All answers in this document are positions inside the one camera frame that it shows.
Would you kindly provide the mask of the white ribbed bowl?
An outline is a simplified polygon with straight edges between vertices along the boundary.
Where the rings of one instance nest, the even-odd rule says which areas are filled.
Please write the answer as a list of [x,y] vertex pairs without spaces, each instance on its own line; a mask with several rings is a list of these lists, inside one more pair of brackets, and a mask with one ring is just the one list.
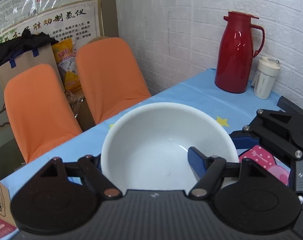
[[103,175],[127,190],[184,190],[196,184],[188,149],[239,161],[231,137],[206,113],[180,103],[137,107],[109,130],[101,154]]

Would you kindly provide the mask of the white travel cup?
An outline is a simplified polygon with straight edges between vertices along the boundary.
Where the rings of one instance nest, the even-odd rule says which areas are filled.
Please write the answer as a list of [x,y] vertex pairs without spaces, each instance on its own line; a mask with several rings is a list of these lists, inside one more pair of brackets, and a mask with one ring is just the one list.
[[251,82],[256,97],[266,100],[271,94],[276,78],[279,76],[281,64],[278,60],[262,56]]

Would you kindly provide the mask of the left orange chair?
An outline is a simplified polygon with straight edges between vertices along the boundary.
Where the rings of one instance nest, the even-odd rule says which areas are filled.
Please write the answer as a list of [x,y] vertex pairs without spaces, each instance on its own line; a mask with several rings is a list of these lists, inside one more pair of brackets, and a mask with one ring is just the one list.
[[27,164],[82,133],[56,72],[48,64],[13,77],[4,89],[4,103]]

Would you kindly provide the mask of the orange chair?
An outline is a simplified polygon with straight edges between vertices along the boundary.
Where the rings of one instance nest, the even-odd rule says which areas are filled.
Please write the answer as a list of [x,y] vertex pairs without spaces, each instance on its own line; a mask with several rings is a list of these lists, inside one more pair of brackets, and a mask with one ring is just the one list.
[[4,89],[4,103],[27,164],[82,133],[56,72],[48,64],[13,77]]
[[75,61],[95,124],[151,97],[130,46],[119,37],[82,46]]

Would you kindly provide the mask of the red thermos jug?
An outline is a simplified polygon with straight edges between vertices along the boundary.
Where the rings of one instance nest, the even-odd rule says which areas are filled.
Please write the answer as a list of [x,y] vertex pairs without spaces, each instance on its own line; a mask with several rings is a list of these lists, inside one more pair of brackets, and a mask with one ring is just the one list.
[[[262,50],[265,42],[265,30],[262,26],[251,23],[256,16],[230,11],[224,20],[227,21],[220,42],[215,84],[229,93],[245,92],[252,60]],[[253,48],[252,29],[262,31],[262,42],[258,50]]]

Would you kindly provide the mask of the right orange chair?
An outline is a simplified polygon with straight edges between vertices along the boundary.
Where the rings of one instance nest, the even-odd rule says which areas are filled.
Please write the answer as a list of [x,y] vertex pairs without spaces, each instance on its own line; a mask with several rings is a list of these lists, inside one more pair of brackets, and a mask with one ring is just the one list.
[[82,46],[75,61],[95,124],[151,97],[130,46],[119,37]]

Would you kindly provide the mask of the red cracker box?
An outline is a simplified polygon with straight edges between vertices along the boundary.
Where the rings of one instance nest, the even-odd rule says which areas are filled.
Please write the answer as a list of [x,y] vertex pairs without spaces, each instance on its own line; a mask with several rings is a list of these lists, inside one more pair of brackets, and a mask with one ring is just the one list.
[[0,239],[17,229],[10,204],[9,190],[0,182]]

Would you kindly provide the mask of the yellow snack bag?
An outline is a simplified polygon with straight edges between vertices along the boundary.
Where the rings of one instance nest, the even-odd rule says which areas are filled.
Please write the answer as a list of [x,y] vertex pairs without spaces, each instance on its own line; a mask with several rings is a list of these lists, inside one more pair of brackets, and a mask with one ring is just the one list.
[[75,38],[68,38],[52,45],[52,50],[64,89],[71,93],[80,90],[81,84],[75,63],[77,52]]

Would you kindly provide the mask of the cardboard box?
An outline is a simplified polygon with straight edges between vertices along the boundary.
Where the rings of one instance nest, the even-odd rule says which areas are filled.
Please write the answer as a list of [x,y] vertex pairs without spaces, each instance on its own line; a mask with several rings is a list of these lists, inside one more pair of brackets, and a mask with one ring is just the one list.
[[0,66],[0,84],[2,89],[6,87],[6,84],[13,77],[38,64],[50,65],[58,77],[62,90],[65,91],[50,43],[43,47],[26,51]]

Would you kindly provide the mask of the black cloth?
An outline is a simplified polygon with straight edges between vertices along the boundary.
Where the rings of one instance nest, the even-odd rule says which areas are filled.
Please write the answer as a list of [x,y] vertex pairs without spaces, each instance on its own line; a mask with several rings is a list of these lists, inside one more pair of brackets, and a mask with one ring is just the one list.
[[21,36],[0,43],[0,66],[27,51],[38,49],[49,43],[54,45],[58,41],[43,32],[31,34],[29,30],[24,30]]

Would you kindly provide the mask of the poster with chinese text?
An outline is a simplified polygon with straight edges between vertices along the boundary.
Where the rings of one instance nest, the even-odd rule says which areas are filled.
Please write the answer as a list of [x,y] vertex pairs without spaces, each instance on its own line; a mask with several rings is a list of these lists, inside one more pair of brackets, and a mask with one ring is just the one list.
[[103,36],[102,0],[84,0],[64,5],[23,20],[0,32],[0,43],[21,36],[28,29],[57,41],[76,40],[79,49],[92,39]]

